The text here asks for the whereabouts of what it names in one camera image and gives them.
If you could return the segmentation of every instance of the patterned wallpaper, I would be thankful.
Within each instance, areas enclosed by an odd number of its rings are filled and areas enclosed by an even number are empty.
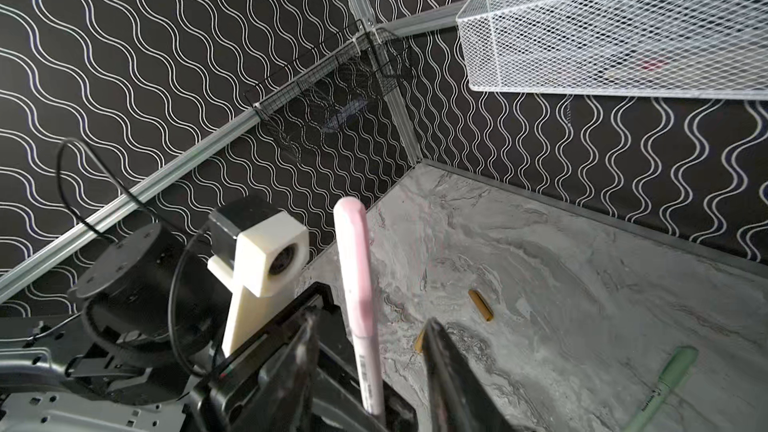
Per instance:
[[[135,185],[247,108],[251,85],[351,21],[346,0],[0,0],[0,270],[75,224],[55,189],[61,138],[86,139]],[[275,88],[289,79],[276,77]],[[118,192],[82,154],[68,155],[68,196],[88,216]],[[382,106],[369,107],[314,164],[284,158],[257,127],[151,205],[193,232],[212,208],[259,193],[308,225],[314,255],[333,240],[336,199],[372,203],[405,173],[405,157]],[[110,234],[148,219],[135,212]],[[70,310],[64,293],[104,246],[92,241],[0,314]]]
[[[381,21],[457,0],[370,0]],[[768,104],[478,93],[456,29],[412,38],[427,158],[768,263]]]

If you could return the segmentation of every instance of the pink highlighter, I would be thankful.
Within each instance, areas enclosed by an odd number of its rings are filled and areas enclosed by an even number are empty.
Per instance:
[[[362,406],[384,422],[384,388],[379,357],[379,331],[370,272],[366,207],[354,197],[333,207],[347,317],[352,330]]]

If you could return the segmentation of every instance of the wire basket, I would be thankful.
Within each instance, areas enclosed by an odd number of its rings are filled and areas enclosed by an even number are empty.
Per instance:
[[[263,130],[298,162],[307,152],[339,149],[345,129],[365,114],[378,116],[385,96],[411,78],[408,42],[378,29],[354,36],[288,86],[253,103]],[[264,88],[259,84],[250,92]]]
[[[468,0],[483,92],[768,99],[768,0]]]

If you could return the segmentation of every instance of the cable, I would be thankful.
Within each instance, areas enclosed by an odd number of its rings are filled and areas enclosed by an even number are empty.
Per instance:
[[[96,152],[94,152],[93,149],[91,149],[91,146],[87,144],[86,142],[83,142],[81,139],[75,139],[73,137],[67,137],[63,139],[59,146],[58,151],[56,152],[56,184],[58,186],[58,195],[59,198],[62,200],[62,204],[64,207],[73,215],[75,218],[85,227],[88,228],[91,232],[98,235],[99,237],[105,239],[105,240],[111,240],[112,242],[116,242],[115,239],[110,237],[109,235],[105,235],[102,232],[98,231],[96,227],[92,226],[88,223],[72,206],[67,202],[66,197],[64,196],[64,191],[62,188],[62,157],[64,154],[64,149],[66,146],[71,146],[72,144],[78,144],[80,147],[82,147],[89,157],[91,157],[94,162],[96,162],[96,165],[101,169],[101,171],[109,177],[109,179],[112,181],[113,184],[117,186],[117,188],[120,189],[120,191],[125,194],[129,199],[137,206],[139,209],[145,211],[147,214],[152,216],[155,220],[158,222],[162,222],[166,224],[167,226],[171,228],[175,228],[178,230],[182,235],[185,237],[188,237],[189,235],[186,233],[185,229],[182,227],[177,226],[176,224],[173,224],[170,220],[168,220],[166,217],[161,216],[160,214],[156,213],[154,210],[152,210],[147,204],[143,203],[141,200],[138,199],[137,196],[135,196],[128,187],[123,184],[119,178],[117,178],[112,171],[101,161],[98,155],[96,155]]]
[[[38,339],[41,339],[43,337],[46,337],[46,336],[52,334],[53,331],[55,331],[56,329],[58,329],[60,327],[63,327],[64,325],[68,324],[69,322],[72,322],[76,318],[80,317],[80,313],[81,312],[77,312],[76,314],[67,317],[63,321],[61,321],[58,324],[56,324],[53,327],[51,327],[49,330],[47,330],[45,332],[41,332],[40,334],[35,334],[35,335],[31,336],[31,337],[26,337],[26,338],[0,338],[0,342],[36,341]]]
[[[182,369],[193,377],[203,377],[202,374],[194,369],[194,366],[187,360],[181,350],[179,344],[179,338],[176,331],[176,299],[179,293],[179,283],[181,282],[181,272],[184,270],[184,265],[187,263],[187,257],[190,255],[190,251],[194,244],[202,237],[208,229],[208,223],[205,226],[200,227],[192,238],[187,241],[187,246],[184,247],[179,261],[176,264],[174,270],[174,277],[170,280],[170,293],[168,293],[168,340],[170,342],[170,348],[174,351],[176,361],[179,363]]]

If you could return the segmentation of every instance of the gray marble surface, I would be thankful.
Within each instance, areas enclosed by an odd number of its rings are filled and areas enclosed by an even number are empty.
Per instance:
[[[513,423],[620,430],[689,344],[699,359],[647,430],[768,430],[764,279],[426,165],[368,220],[385,375],[420,430],[431,425],[413,343],[430,317]],[[343,306],[335,246],[302,276],[313,281]]]

